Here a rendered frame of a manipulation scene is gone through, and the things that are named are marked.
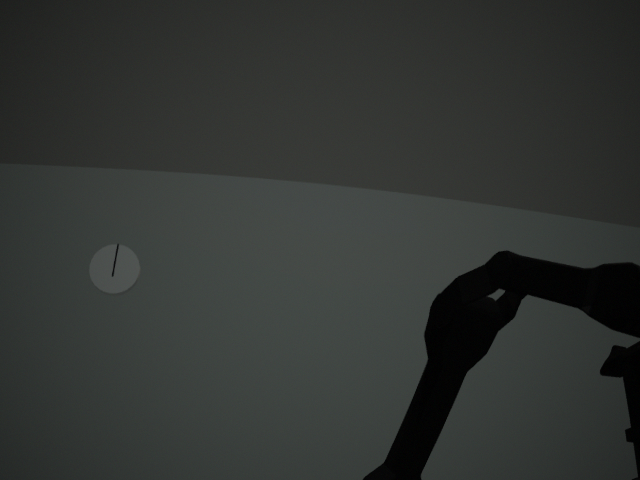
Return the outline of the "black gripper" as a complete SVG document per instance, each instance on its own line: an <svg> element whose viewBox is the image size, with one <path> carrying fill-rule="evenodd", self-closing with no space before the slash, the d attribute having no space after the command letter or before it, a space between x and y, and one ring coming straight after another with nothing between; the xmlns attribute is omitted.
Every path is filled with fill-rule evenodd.
<svg viewBox="0 0 640 480"><path fill-rule="evenodd" d="M638 477L632 480L640 480L640 412L630 417L631 428L625 430L627 442L633 442Z"/></svg>

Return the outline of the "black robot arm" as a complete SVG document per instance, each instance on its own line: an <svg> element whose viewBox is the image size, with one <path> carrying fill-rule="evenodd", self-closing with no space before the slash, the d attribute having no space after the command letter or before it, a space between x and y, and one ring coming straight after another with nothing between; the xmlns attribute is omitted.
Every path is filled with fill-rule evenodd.
<svg viewBox="0 0 640 480"><path fill-rule="evenodd" d="M494 300L487 295L505 293ZM578 308L613 331L640 338L640 266L581 268L497 252L435 297L425 330L428 362L384 463L363 480L421 480L466 373L527 295ZM623 377L629 416L640 412L640 341L612 347L602 376Z"/></svg>

